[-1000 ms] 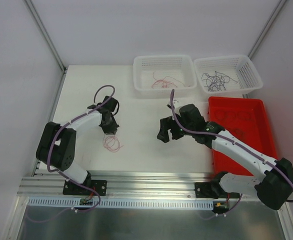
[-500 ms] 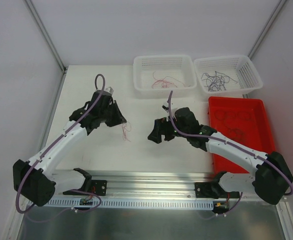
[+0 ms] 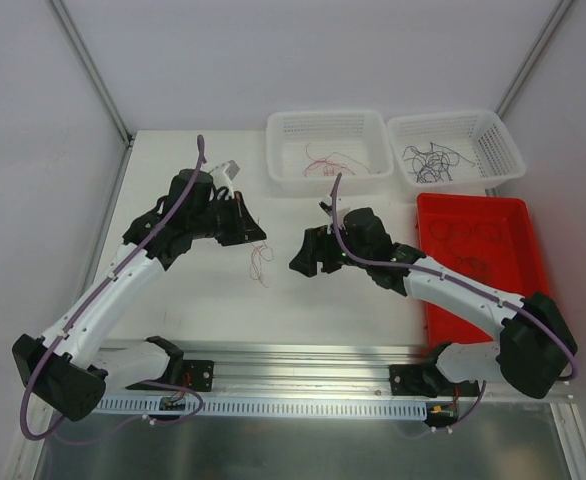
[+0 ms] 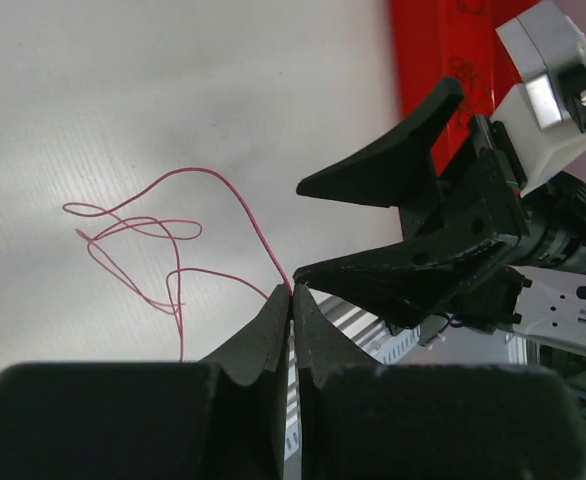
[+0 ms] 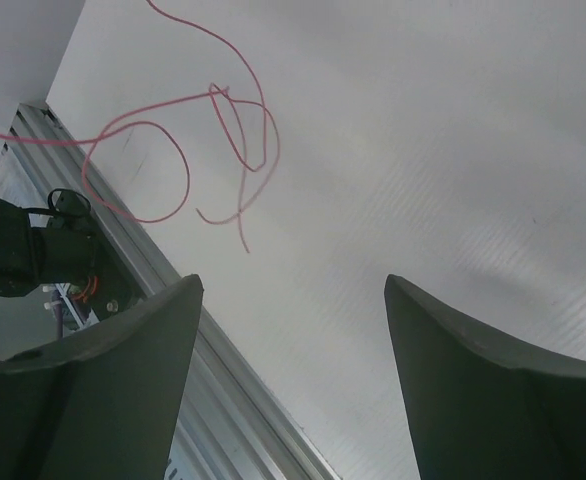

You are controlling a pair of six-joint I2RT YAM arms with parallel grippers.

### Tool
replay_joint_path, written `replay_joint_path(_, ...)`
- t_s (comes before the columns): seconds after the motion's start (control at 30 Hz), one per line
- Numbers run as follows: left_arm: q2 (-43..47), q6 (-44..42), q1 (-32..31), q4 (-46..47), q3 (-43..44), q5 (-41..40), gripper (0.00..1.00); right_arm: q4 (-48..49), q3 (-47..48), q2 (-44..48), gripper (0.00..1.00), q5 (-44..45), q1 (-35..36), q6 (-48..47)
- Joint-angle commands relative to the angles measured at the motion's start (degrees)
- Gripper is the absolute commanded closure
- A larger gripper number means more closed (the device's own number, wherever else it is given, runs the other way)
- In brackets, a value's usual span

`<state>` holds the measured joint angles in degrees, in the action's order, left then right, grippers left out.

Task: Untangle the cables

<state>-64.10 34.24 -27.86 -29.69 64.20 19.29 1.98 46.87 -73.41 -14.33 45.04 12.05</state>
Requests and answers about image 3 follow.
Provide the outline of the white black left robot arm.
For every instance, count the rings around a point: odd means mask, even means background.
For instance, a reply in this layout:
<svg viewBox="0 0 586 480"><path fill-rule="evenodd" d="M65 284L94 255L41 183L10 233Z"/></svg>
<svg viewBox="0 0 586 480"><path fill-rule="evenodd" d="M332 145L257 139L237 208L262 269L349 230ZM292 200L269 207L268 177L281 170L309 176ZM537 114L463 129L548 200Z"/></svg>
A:
<svg viewBox="0 0 586 480"><path fill-rule="evenodd" d="M105 272L76 304L39 337L16 340L12 354L27 397L79 421L106 393L147 380L162 389L182 385L183 352L160 336L114 353L99 349L133 300L194 241L229 247L265 239L233 186L238 171L233 161L210 172L180 171L168 193L132 221Z"/></svg>

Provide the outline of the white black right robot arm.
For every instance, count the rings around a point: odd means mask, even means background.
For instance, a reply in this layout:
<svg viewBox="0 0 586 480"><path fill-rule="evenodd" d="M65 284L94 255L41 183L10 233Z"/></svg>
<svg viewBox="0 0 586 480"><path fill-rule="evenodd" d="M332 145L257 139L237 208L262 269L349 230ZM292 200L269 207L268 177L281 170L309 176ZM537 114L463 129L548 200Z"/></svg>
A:
<svg viewBox="0 0 586 480"><path fill-rule="evenodd" d="M455 272L410 245L395 242L370 208L352 210L331 224L308 228L291 270L312 278L344 266L401 296L439 307L489 336L462 344L446 340L399 375L405 391L434 398L465 382L501 382L544 398L574 370L577 343L557 304L491 288Z"/></svg>

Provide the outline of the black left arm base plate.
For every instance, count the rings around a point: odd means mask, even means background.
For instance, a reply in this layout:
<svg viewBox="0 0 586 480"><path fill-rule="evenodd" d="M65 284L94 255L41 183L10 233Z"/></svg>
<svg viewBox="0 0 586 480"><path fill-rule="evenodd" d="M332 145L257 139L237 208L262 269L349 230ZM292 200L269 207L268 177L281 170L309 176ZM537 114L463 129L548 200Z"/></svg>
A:
<svg viewBox="0 0 586 480"><path fill-rule="evenodd" d="M182 360L177 364L173 384L196 392L210 392L215 363L211 360Z"/></svg>

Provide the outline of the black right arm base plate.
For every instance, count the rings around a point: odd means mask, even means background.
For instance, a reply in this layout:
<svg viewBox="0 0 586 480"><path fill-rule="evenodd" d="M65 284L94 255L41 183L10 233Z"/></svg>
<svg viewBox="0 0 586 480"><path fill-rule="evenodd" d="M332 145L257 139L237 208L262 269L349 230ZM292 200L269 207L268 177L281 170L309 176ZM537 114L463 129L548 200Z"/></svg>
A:
<svg viewBox="0 0 586 480"><path fill-rule="evenodd" d="M477 382L454 383L446 379L435 367L421 364L392 364L388 370L393 396L475 397L480 391Z"/></svg>

